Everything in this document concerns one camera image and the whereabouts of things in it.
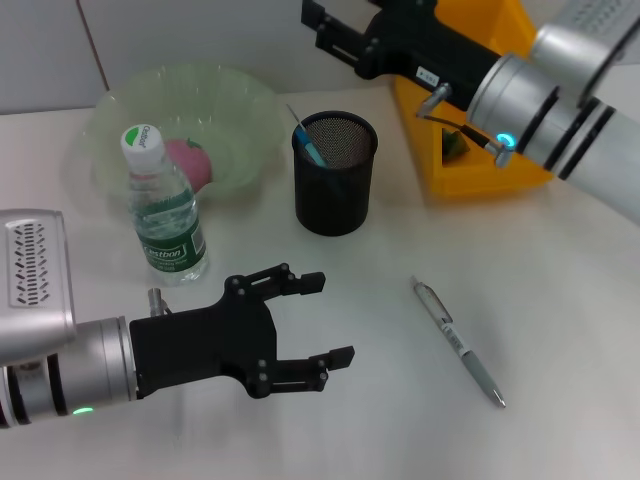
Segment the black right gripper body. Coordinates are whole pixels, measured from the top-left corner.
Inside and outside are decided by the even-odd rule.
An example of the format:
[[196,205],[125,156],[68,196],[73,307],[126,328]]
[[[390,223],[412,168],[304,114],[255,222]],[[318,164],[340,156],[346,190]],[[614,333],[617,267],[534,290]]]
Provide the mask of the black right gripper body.
[[447,84],[446,101],[467,109],[500,55],[442,23],[435,1],[377,1],[355,73],[366,80],[391,74],[432,92]]

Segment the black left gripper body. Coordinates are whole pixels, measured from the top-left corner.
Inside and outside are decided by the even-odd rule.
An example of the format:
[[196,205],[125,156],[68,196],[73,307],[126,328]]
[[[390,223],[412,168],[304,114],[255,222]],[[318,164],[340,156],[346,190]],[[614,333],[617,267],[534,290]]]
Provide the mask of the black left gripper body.
[[272,393],[275,326],[263,296],[243,276],[225,281],[217,303],[133,320],[129,333],[139,399],[214,377],[238,381],[254,399]]

